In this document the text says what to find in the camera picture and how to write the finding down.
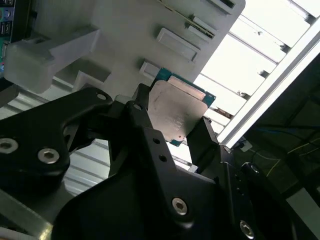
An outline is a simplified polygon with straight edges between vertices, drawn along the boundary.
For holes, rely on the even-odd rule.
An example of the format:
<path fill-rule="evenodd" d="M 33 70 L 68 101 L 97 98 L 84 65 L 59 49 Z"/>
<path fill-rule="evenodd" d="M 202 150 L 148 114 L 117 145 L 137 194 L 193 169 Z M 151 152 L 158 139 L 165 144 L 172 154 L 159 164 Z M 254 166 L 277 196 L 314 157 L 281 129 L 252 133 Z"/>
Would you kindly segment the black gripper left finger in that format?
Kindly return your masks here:
<path fill-rule="evenodd" d="M 151 124 L 149 88 L 140 84 L 132 100 L 114 102 L 101 90 L 86 88 L 0 122 L 0 213 L 21 224 L 39 216 L 18 195 L 38 203 L 61 184 L 70 153 L 93 138 L 109 142 L 115 173 L 133 172 L 150 180 L 165 205 L 180 216 L 186 203 L 169 188 L 178 176 L 164 136 Z"/>

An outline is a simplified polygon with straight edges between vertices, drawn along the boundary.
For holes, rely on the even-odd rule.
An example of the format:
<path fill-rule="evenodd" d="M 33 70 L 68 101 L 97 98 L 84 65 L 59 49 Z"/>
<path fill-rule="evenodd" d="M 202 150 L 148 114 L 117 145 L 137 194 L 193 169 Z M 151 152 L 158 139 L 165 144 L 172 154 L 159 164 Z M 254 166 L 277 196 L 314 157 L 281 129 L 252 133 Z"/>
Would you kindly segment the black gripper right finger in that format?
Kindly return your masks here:
<path fill-rule="evenodd" d="M 187 136 L 196 173 L 212 179 L 217 235 L 221 240 L 298 240 L 288 209 L 264 186 L 255 186 L 233 152 L 218 143 L 211 122 L 202 117 Z"/>

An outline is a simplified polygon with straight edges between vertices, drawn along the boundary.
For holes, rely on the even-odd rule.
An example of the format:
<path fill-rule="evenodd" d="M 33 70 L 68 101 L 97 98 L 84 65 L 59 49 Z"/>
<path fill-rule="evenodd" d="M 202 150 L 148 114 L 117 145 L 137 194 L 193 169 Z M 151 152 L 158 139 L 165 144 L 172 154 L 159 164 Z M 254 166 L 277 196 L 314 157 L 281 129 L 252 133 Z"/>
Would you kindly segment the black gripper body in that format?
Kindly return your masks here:
<path fill-rule="evenodd" d="M 213 180 L 179 172 L 169 184 L 187 205 L 179 215 L 150 180 L 113 176 L 70 200 L 53 224 L 54 240 L 229 240 L 228 212 Z"/>

